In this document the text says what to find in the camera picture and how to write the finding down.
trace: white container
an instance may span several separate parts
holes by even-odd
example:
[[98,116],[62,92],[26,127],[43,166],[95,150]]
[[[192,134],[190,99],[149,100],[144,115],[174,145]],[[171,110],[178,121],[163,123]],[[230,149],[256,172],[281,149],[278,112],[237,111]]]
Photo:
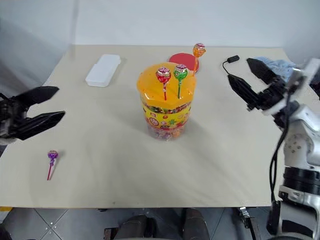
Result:
[[119,55],[104,54],[91,68],[85,81],[89,86],[106,87],[109,85],[118,65],[121,63]]

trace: black cable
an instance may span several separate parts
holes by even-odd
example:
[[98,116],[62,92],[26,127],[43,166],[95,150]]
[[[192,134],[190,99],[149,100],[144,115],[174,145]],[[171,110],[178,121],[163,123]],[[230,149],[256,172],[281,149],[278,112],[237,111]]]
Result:
[[222,63],[222,67],[223,67],[223,69],[226,71],[226,73],[229,75],[230,73],[227,71],[227,69],[226,69],[225,66],[224,66],[225,63],[228,63],[228,61],[224,61],[224,62]]
[[270,184],[270,189],[271,189],[271,201],[273,202],[275,198],[275,186],[276,186],[276,179],[277,179],[277,163],[278,163],[278,151],[279,148],[284,141],[284,139],[287,136],[288,130],[289,130],[289,108],[290,108],[290,98],[291,98],[291,91],[289,90],[287,93],[287,99],[286,99],[286,106],[284,109],[284,129],[283,132],[280,136],[280,139],[276,145],[275,151],[273,153],[271,162],[270,162],[270,167],[269,167],[269,184]]

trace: beige table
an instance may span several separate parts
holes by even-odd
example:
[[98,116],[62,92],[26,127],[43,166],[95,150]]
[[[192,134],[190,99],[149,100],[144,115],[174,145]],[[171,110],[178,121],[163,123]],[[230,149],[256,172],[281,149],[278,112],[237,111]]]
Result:
[[[200,59],[187,130],[163,142],[147,133],[138,75],[192,47],[76,45],[50,76],[60,91],[30,116],[65,110],[54,128],[10,145],[0,158],[0,206],[44,208],[230,207],[270,204],[269,163],[281,132],[271,116],[248,112],[230,88],[221,63],[255,91],[266,86],[246,58],[287,59],[280,48],[208,47]],[[110,85],[90,87],[85,77],[102,54],[122,63]],[[309,88],[302,102],[320,112]],[[46,181],[47,152],[60,159]],[[283,155],[279,154],[282,175]]]

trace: red lollipop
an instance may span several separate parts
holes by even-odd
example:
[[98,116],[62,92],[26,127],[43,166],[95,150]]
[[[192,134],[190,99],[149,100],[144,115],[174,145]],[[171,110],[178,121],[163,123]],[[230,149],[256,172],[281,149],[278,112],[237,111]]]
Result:
[[164,93],[164,100],[167,100],[167,83],[171,78],[170,70],[164,66],[160,67],[158,71],[155,73],[156,77],[163,84],[163,93]]

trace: blue cloth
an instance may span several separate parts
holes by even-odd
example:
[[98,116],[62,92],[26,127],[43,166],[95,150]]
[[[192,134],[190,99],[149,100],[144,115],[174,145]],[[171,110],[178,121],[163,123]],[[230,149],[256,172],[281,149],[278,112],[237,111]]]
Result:
[[257,56],[255,59],[264,62],[268,68],[270,68],[275,74],[281,76],[281,78],[288,82],[291,74],[293,73],[293,69],[296,67],[296,64],[292,61],[285,60],[271,60],[265,56]]

